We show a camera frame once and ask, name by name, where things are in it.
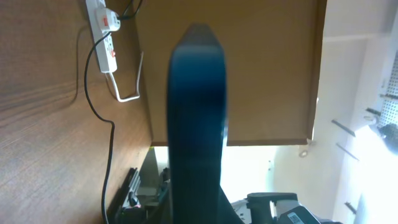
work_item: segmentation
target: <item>power strip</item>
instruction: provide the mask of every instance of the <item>power strip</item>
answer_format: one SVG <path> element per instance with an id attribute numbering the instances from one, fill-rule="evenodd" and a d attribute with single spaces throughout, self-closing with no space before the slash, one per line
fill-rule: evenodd
<path id="1" fill-rule="evenodd" d="M 95 43 L 107 34 L 107 32 L 102 32 L 102 30 L 100 29 L 100 25 L 98 24 L 98 20 L 96 17 L 96 11 L 98 9 L 104 9 L 106 7 L 105 0 L 86 0 L 86 5 Z M 102 21 L 105 23 L 106 26 L 108 23 L 108 19 L 116 18 L 107 18 L 105 16 Z M 99 69 L 101 70 L 101 72 L 109 73 L 114 72 L 118 69 L 118 65 L 116 64 L 116 56 L 113 49 L 113 41 L 110 35 L 96 46 L 96 53 L 99 63 Z"/>

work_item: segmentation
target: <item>plug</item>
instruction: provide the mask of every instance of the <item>plug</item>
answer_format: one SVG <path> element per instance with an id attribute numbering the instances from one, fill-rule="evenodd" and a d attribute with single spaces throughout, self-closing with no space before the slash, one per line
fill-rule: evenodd
<path id="1" fill-rule="evenodd" d="M 120 20 L 114 11 L 101 8 L 97 9 L 95 13 L 99 28 L 102 32 L 117 31 L 120 29 Z"/>

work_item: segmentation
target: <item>wood grain surface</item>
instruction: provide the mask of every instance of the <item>wood grain surface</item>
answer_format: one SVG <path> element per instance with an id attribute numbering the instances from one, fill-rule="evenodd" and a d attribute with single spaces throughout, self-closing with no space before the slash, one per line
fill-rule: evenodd
<path id="1" fill-rule="evenodd" d="M 126 4 L 107 1 L 119 13 Z M 0 16 L 0 223 L 101 223 L 111 126 L 91 112 L 83 90 L 93 45 L 85 0 L 4 0 Z M 135 92 L 139 63 L 135 22 L 113 38 L 125 97 Z M 144 94 L 118 103 L 94 55 L 88 80 L 94 107 L 116 123 L 109 204 L 151 144 L 147 102 Z"/>

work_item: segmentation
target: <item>brown wooden panel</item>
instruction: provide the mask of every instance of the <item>brown wooden panel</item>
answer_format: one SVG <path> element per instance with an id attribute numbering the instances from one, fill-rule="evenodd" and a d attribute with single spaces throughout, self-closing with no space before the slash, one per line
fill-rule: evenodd
<path id="1" fill-rule="evenodd" d="M 108 2 L 118 12 L 126 4 Z M 83 91 L 93 45 L 85 1 L 6 0 L 0 15 L 0 223 L 101 223 L 111 126 L 94 116 Z M 134 21 L 113 37 L 126 96 L 139 63 Z M 150 146 L 146 97 L 118 103 L 95 56 L 88 76 L 95 108 L 116 123 L 109 204 Z"/>
<path id="2" fill-rule="evenodd" d="M 193 22 L 209 24 L 225 51 L 228 141 L 307 142 L 315 118 L 325 8 L 325 0 L 148 1 L 137 27 L 146 52 L 154 142 L 167 142 L 168 62 Z"/>

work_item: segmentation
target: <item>power cord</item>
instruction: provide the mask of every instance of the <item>power cord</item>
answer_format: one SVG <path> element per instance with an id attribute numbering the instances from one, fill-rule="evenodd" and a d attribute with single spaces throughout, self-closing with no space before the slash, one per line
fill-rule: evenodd
<path id="1" fill-rule="evenodd" d="M 125 16 L 125 14 L 127 13 L 127 10 L 129 9 L 130 5 L 132 4 L 132 2 L 133 2 L 133 0 L 131 0 L 130 3 L 127 5 L 126 9 L 125 9 L 124 12 L 123 12 L 123 15 L 122 15 L 121 17 L 118 18 L 119 20 L 132 19 L 132 18 L 134 18 L 134 17 L 137 15 L 137 13 L 138 13 L 138 11 L 139 11 L 139 9 L 140 9 L 140 7 L 141 7 L 142 0 L 140 0 L 140 2 L 139 2 L 139 4 L 138 4 L 138 7 L 137 7 L 137 10 L 134 12 L 134 14 L 133 14 L 132 16 Z M 112 155 L 113 155 L 113 139 L 114 139 L 115 124 L 114 124 L 113 121 L 108 120 L 108 119 L 104 119 L 103 117 L 101 117 L 101 116 L 97 113 L 97 111 L 94 109 L 94 106 L 93 106 L 93 104 L 92 104 L 92 102 L 91 102 L 91 100 L 90 100 L 90 96 L 88 95 L 87 71 L 88 71 L 88 64 L 89 64 L 89 62 L 90 62 L 91 55 L 93 54 L 93 52 L 94 52 L 96 46 L 97 46 L 99 43 L 101 43 L 101 41 L 103 41 L 105 38 L 107 38 L 110 34 L 111 34 L 110 32 L 106 33 L 102 38 L 100 38 L 99 40 L 97 40 L 97 42 L 94 43 L 93 47 L 91 48 L 91 50 L 90 50 L 90 52 L 89 52 L 89 54 L 88 54 L 88 56 L 87 56 L 86 67 L 85 67 L 85 77 L 84 77 L 86 99 L 87 99 L 87 102 L 88 102 L 88 104 L 89 104 L 91 110 L 93 111 L 93 113 L 95 114 L 95 116 L 96 116 L 98 119 L 100 119 L 100 120 L 103 121 L 103 122 L 110 123 L 111 126 L 112 126 L 112 127 L 111 127 L 111 136 L 110 136 L 110 138 L 109 138 L 108 161 L 107 161 L 107 164 L 106 164 L 106 172 L 105 172 L 104 184 L 103 184 L 102 194 L 101 194 L 101 213 L 102 213 L 102 218 L 103 218 L 103 221 L 105 222 L 105 224 L 109 224 L 108 216 L 107 216 L 107 214 L 106 214 L 105 196 L 106 196 L 106 186 L 107 186 L 107 184 L 108 184 L 108 179 L 109 179 L 109 173 L 111 172 L 111 163 L 112 163 Z"/>
<path id="2" fill-rule="evenodd" d="M 106 208 L 105 208 L 105 195 L 106 195 L 106 186 L 108 184 L 108 179 L 109 179 L 109 173 L 111 172 L 111 163 L 112 163 L 112 154 L 113 154 L 113 138 L 114 138 L 114 129 L 115 129 L 115 125 L 114 122 L 111 120 L 107 120 L 102 118 L 97 111 L 94 109 L 94 106 L 90 100 L 90 97 L 88 96 L 88 87 L 87 87 L 87 70 L 88 70 L 88 63 L 90 62 L 90 58 L 91 55 L 94 52 L 95 47 L 101 43 L 101 41 L 103 41 L 105 38 L 107 38 L 111 33 L 108 32 L 107 34 L 105 34 L 102 38 L 100 38 L 99 40 L 97 40 L 97 42 L 95 42 L 95 44 L 93 45 L 93 47 L 91 48 L 88 56 L 87 56 L 87 61 L 86 61 L 86 67 L 85 67 L 85 93 L 86 93 L 86 98 L 87 98 L 87 102 L 90 105 L 91 110 L 93 111 L 93 113 L 95 114 L 95 116 L 106 122 L 106 123 L 110 123 L 112 125 L 111 128 L 111 137 L 109 139 L 109 153 L 108 153 L 108 162 L 106 164 L 106 172 L 105 172 L 105 179 L 104 179 L 104 185 L 102 188 L 102 195 L 101 195 L 101 213 L 102 213 L 102 218 L 105 222 L 105 224 L 109 224 L 108 221 L 108 216 L 106 215 Z"/>

